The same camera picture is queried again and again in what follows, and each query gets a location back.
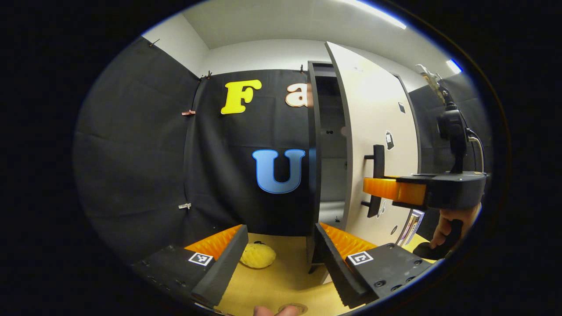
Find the wooden floor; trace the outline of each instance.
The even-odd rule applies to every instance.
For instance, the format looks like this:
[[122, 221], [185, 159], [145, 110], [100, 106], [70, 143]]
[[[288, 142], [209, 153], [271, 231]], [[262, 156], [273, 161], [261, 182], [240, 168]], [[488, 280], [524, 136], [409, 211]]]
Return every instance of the wooden floor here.
[[[248, 241], [265, 243], [275, 250], [277, 258], [264, 269], [252, 269], [239, 262], [216, 309], [235, 316], [252, 315], [256, 305], [265, 306], [276, 314], [281, 306], [289, 303], [307, 306], [307, 316], [341, 315], [352, 310], [342, 304], [334, 283], [321, 284], [325, 267], [308, 274], [305, 237], [249, 233]], [[424, 241], [415, 235], [404, 248], [412, 251]]]

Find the black curtain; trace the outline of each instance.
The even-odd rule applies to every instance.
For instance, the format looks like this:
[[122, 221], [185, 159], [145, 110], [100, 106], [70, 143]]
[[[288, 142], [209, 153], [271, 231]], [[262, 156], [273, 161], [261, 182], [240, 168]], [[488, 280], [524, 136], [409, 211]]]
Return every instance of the black curtain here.
[[[478, 92], [464, 73], [453, 75], [443, 80], [453, 100], [466, 119], [467, 126], [478, 134], [484, 151], [484, 171], [492, 170], [492, 132], [486, 105], [478, 96]], [[450, 171], [455, 159], [451, 153], [449, 141], [439, 137], [437, 116], [442, 114], [445, 106], [428, 85], [409, 93], [415, 108], [416, 120], [421, 142], [421, 172], [443, 173]], [[481, 171], [480, 152], [476, 144], [469, 143], [464, 157], [464, 170]], [[439, 212], [429, 210], [425, 213], [417, 234], [431, 240], [439, 221]]]
[[182, 243], [184, 144], [197, 77], [138, 38], [99, 76], [77, 122], [73, 167], [83, 208], [127, 262]]
[[[220, 113], [226, 83], [259, 80], [253, 100], [238, 114]], [[308, 113], [305, 106], [285, 103], [287, 87], [306, 83], [306, 74], [293, 70], [252, 70], [213, 75], [197, 91], [193, 124], [186, 140], [186, 195], [192, 207], [189, 240], [198, 240], [237, 224], [251, 233], [305, 236], [313, 222], [309, 202]], [[301, 161], [301, 183], [292, 192], [273, 194], [256, 180], [256, 150], [276, 150], [275, 179], [289, 177], [288, 149], [306, 152]]]

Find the black grip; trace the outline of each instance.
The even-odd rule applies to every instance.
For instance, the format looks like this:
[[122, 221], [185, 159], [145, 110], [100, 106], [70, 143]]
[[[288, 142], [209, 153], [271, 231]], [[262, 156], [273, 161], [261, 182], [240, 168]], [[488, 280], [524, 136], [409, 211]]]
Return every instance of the black grip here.
[[429, 242], [420, 243], [416, 249], [414, 249], [414, 255], [429, 260], [439, 260], [444, 258], [448, 252], [454, 247], [454, 245], [460, 239], [461, 229], [463, 227], [463, 222], [459, 219], [454, 219], [451, 221], [451, 233], [445, 239], [445, 242], [431, 249], [429, 247]]

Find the yellow letter f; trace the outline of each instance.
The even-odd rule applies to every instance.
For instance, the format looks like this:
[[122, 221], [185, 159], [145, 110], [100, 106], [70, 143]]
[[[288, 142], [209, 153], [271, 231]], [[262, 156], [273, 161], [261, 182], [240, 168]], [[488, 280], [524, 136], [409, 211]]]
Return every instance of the yellow letter f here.
[[242, 113], [246, 110], [246, 107], [241, 105], [240, 101], [244, 99], [244, 102], [250, 103], [253, 98], [252, 88], [261, 89], [261, 82], [259, 80], [229, 82], [225, 87], [228, 92], [226, 93], [226, 104], [220, 109], [221, 114]]

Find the open cabinet door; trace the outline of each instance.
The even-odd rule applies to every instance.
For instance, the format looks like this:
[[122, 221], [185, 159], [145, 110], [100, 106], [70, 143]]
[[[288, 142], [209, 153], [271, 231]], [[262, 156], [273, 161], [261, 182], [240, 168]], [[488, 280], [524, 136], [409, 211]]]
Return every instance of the open cabinet door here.
[[380, 202], [379, 216], [367, 217], [370, 201], [363, 179], [373, 177], [373, 145], [384, 145], [384, 175], [418, 173], [418, 136], [410, 102], [401, 82], [370, 60], [326, 42], [336, 70], [347, 127], [347, 192], [343, 214], [346, 232], [375, 245], [397, 242], [411, 210]]

